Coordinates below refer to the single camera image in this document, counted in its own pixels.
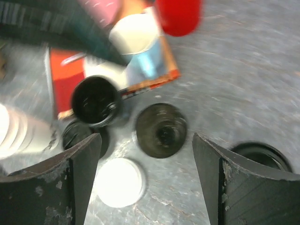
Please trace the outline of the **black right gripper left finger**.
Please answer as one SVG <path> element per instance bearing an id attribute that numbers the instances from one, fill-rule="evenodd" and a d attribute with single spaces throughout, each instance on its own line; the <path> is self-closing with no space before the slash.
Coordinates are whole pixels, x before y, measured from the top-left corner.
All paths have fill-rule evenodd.
<path id="1" fill-rule="evenodd" d="M 0 178 L 2 225 L 82 225 L 101 151 L 100 134 Z"/>

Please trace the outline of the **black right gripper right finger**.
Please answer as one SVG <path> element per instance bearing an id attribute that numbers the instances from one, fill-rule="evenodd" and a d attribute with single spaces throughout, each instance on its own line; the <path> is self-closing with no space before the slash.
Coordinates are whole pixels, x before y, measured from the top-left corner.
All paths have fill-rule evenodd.
<path id="1" fill-rule="evenodd" d="M 194 134 L 193 153 L 212 225 L 297 225 L 300 176 Z"/>

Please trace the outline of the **black coffee cup lid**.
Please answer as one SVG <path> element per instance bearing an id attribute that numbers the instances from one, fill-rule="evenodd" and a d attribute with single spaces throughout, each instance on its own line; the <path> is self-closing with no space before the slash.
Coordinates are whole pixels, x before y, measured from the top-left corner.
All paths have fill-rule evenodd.
<path id="1" fill-rule="evenodd" d="M 269 144 L 254 141 L 240 142 L 230 150 L 259 164 L 281 171 L 293 172 L 283 153 Z"/>

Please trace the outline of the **black plastic cup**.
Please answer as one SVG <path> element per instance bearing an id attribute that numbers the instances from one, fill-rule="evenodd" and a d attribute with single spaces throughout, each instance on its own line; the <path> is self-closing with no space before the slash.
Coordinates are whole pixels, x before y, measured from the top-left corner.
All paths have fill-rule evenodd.
<path id="1" fill-rule="evenodd" d="M 152 158 L 168 158 L 180 151 L 188 134 L 188 122 L 179 108 L 152 104 L 135 120 L 135 136 L 140 149 Z"/>

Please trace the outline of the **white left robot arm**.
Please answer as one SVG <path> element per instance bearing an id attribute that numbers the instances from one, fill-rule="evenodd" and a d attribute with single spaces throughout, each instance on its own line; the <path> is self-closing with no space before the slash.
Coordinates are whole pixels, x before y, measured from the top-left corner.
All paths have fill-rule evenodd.
<path id="1" fill-rule="evenodd" d="M 0 38 L 81 51 L 118 65 L 128 61 L 76 0 L 2 0 Z"/>

